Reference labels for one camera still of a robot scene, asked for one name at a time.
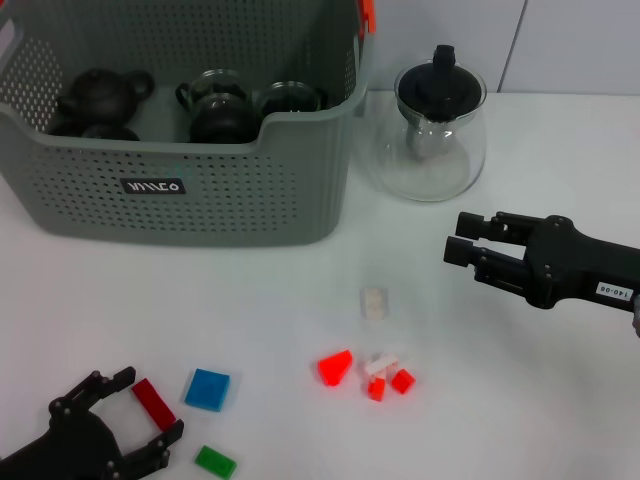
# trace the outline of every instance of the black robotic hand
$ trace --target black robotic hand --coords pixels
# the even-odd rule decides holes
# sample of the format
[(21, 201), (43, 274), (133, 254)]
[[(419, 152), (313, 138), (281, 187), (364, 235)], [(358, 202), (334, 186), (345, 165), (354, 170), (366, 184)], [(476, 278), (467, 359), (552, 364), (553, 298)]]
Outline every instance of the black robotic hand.
[(449, 237), (444, 261), (474, 265), (476, 281), (521, 295), (538, 308), (581, 298), (634, 312), (640, 337), (640, 250), (587, 237), (558, 215), (542, 219), (498, 212), (485, 221), (463, 212), (456, 235), (526, 247), (519, 260)]
[(176, 421), (146, 446), (122, 455), (111, 430), (89, 409), (98, 400), (135, 381), (128, 367), (103, 377), (95, 371), (64, 397), (49, 405), (49, 431), (0, 461), (2, 480), (137, 480), (169, 464), (167, 447), (182, 437)]

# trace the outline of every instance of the basket logo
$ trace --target basket logo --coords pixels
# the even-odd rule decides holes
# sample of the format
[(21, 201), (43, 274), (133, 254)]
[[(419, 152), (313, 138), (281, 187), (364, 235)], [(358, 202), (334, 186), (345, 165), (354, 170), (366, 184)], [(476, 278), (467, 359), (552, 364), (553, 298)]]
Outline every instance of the basket logo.
[(184, 195), (187, 191), (179, 178), (121, 178), (120, 183), (131, 195)]

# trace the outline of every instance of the red block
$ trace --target red block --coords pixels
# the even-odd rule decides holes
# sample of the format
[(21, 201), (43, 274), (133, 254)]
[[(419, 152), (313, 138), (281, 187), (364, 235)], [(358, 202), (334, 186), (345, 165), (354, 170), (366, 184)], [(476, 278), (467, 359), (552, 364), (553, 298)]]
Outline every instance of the red block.
[(384, 379), (376, 378), (374, 381), (369, 382), (369, 396), (376, 402), (381, 402), (384, 396)]
[(349, 350), (337, 353), (318, 362), (318, 372), (325, 385), (335, 387), (347, 373), (353, 363), (353, 356)]
[(393, 380), (391, 380), (391, 386), (402, 395), (407, 393), (414, 383), (416, 383), (416, 379), (404, 368), (399, 370), (396, 376), (393, 377)]
[(144, 409), (151, 415), (153, 421), (156, 422), (158, 428), (166, 432), (176, 421), (176, 417), (160, 398), (160, 395), (158, 395), (149, 380), (145, 378), (137, 385), (134, 385), (131, 390), (138, 397)]

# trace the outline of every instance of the glass jar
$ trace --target glass jar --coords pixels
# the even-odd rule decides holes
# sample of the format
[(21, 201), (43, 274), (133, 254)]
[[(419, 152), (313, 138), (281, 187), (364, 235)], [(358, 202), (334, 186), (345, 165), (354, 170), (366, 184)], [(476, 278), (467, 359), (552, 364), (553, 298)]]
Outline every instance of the glass jar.
[(384, 121), (377, 172), (390, 191), (438, 202), (461, 194), (480, 176), (486, 154), (482, 78), (456, 63), (453, 47), (403, 70), (396, 104)]

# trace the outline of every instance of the teapot lid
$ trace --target teapot lid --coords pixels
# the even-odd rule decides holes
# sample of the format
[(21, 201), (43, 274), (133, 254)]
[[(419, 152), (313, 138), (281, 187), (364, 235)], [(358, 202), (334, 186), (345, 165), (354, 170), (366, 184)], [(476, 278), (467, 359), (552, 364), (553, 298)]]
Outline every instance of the teapot lid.
[(450, 122), (473, 112), (484, 101), (482, 80), (456, 64), (455, 49), (438, 45), (431, 62), (400, 74), (398, 98), (432, 122)]
[(80, 75), (72, 91), (82, 98), (97, 100), (112, 95), (122, 84), (122, 77), (109, 70), (93, 68)]

